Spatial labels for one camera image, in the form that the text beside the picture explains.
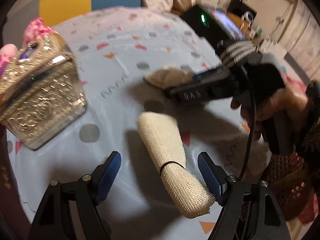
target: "black elastic band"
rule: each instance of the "black elastic band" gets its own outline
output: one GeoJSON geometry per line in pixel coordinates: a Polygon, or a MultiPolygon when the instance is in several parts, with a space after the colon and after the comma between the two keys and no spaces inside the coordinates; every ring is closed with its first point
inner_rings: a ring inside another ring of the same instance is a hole
{"type": "Polygon", "coordinates": [[[177,163],[177,162],[174,162],[174,161],[169,161],[169,162],[164,163],[164,164],[161,166],[160,171],[159,171],[160,176],[161,176],[161,173],[162,173],[163,168],[164,168],[165,166],[167,166],[168,164],[170,164],[170,163],[178,164],[180,167],[182,167],[182,168],[184,169],[184,167],[183,167],[180,163],[177,163]]]}

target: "hand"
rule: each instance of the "hand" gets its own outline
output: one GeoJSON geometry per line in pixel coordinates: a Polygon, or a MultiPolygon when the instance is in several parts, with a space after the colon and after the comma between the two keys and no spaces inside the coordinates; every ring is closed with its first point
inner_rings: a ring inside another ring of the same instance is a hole
{"type": "MultiPolygon", "coordinates": [[[[230,107],[237,109],[240,105],[241,103],[233,98],[230,107]]],[[[277,90],[257,107],[253,139],[258,140],[261,137],[261,132],[263,132],[261,121],[269,119],[281,110],[286,110],[289,119],[292,121],[292,131],[299,132],[306,123],[310,105],[310,99],[300,87],[287,83],[285,88],[277,90]]],[[[247,121],[248,126],[251,127],[253,123],[252,109],[241,107],[240,114],[247,121]]]]}

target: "textured glass box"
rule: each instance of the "textured glass box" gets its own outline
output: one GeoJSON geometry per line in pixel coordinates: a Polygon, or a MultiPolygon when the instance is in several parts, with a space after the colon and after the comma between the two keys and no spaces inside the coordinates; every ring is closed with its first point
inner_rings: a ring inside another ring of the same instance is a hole
{"type": "Polygon", "coordinates": [[[75,56],[55,33],[31,42],[0,80],[0,122],[37,149],[86,111],[75,56]]]}

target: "table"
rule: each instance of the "table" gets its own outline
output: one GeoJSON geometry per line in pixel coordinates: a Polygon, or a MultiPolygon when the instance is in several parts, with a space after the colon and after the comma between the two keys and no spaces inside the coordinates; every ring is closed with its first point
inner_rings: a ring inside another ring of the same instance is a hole
{"type": "MultiPolygon", "coordinates": [[[[162,92],[145,84],[145,73],[173,64],[201,72],[219,64],[213,48],[180,18],[148,9],[123,7],[94,11],[54,28],[76,55],[88,100],[86,113],[33,151],[7,131],[8,152],[21,204],[33,220],[53,179],[75,181],[91,173],[113,150],[122,165],[110,193],[98,207],[112,239],[207,239],[220,206],[210,214],[187,219],[175,207],[137,132],[143,111],[178,119],[187,170],[203,182],[197,156],[207,151],[228,174],[239,175],[248,127],[231,99],[205,106],[176,107],[162,92]]],[[[246,179],[259,179],[268,145],[254,142],[246,179]]]]}

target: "blue gripper pad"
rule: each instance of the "blue gripper pad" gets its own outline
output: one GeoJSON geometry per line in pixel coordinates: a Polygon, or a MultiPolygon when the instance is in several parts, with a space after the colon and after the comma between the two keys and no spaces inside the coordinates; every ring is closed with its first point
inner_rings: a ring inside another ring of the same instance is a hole
{"type": "Polygon", "coordinates": [[[225,171],[215,165],[206,152],[201,152],[198,155],[198,168],[210,193],[215,195],[219,205],[223,205],[225,202],[224,193],[227,190],[225,171]]]}
{"type": "Polygon", "coordinates": [[[118,174],[121,166],[121,155],[120,153],[113,151],[106,162],[110,161],[109,165],[105,169],[105,172],[101,176],[97,185],[97,196],[95,198],[96,204],[99,205],[106,199],[111,189],[113,182],[118,174]]]}

